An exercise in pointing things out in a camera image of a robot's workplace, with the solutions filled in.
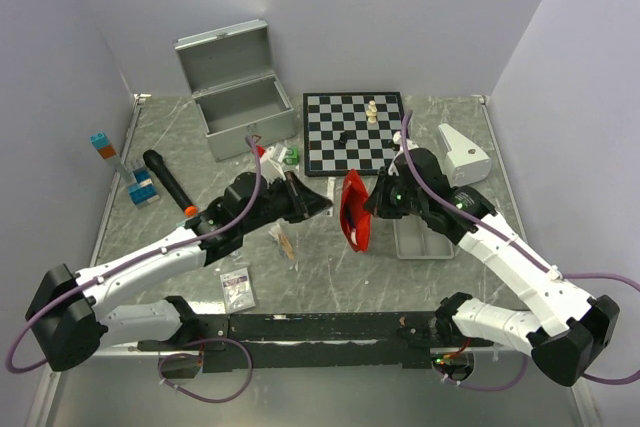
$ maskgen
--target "orange tip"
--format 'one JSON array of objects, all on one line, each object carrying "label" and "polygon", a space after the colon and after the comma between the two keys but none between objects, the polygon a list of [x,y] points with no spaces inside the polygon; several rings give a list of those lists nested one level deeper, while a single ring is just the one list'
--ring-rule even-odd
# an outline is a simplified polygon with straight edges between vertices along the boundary
[{"label": "orange tip", "polygon": [[184,215],[187,217],[193,217],[198,213],[198,208],[195,205],[190,205],[186,209],[184,209]]}]

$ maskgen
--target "gray tray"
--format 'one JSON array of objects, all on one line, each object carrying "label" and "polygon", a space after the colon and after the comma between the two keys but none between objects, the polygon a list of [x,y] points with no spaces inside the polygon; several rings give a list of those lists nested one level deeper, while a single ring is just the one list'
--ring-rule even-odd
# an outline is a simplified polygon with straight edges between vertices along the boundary
[{"label": "gray tray", "polygon": [[415,215],[394,220],[393,233],[399,259],[453,259],[453,245],[449,239],[431,230]]}]

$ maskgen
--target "chessboard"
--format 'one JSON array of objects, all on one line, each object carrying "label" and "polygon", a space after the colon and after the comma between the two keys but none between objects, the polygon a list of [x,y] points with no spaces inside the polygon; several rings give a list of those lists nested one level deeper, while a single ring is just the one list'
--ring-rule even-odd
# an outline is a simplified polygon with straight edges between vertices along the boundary
[{"label": "chessboard", "polygon": [[[377,121],[367,121],[369,102]],[[377,175],[396,155],[393,134],[400,130],[404,110],[400,92],[304,94],[304,161],[309,177]],[[340,142],[346,132],[348,140]]]}]

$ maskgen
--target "red object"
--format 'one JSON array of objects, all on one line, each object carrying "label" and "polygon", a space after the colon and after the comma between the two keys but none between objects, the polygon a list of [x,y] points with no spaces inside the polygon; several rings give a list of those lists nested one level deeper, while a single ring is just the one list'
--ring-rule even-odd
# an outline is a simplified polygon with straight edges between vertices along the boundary
[{"label": "red object", "polygon": [[[342,201],[340,202],[340,226],[347,242],[356,252],[364,252],[369,248],[371,235],[371,214],[364,210],[364,203],[369,198],[367,188],[355,170],[349,171],[342,184]],[[355,240],[351,233],[355,229]]]}]

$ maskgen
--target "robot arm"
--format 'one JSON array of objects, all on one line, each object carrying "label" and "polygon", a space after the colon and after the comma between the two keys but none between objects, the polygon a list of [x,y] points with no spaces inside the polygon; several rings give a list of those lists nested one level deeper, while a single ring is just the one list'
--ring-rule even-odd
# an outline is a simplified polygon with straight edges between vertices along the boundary
[{"label": "robot arm", "polygon": [[[415,143],[408,147],[422,179],[436,194],[502,232],[508,241],[431,199],[411,175],[402,150],[389,171],[379,173],[365,209],[381,218],[419,215],[432,230],[491,269],[529,309],[512,311],[457,293],[444,299],[436,311],[440,334],[445,338],[462,334],[509,346],[531,356],[555,382],[573,385],[608,345],[619,314],[617,304],[606,295],[595,299],[563,279],[557,267],[524,243],[477,190],[451,188],[433,153]],[[513,244],[549,271],[538,269]]]},{"label": "robot arm", "polygon": [[[47,272],[27,311],[30,319],[56,297],[99,279],[82,294],[69,298],[45,314],[33,333],[52,370],[63,371],[84,362],[100,347],[138,340],[161,340],[179,346],[193,340],[198,321],[182,297],[167,297],[147,305],[121,305],[156,283],[214,263],[242,247],[244,235],[280,218],[302,222],[331,206],[331,202],[307,188],[293,172],[268,183],[264,177],[258,198],[234,228],[205,240],[196,240],[228,224],[245,208],[255,185],[255,174],[240,174],[207,209],[152,245],[120,259],[72,274],[61,264]],[[184,242],[111,277],[106,272],[145,252]]]}]

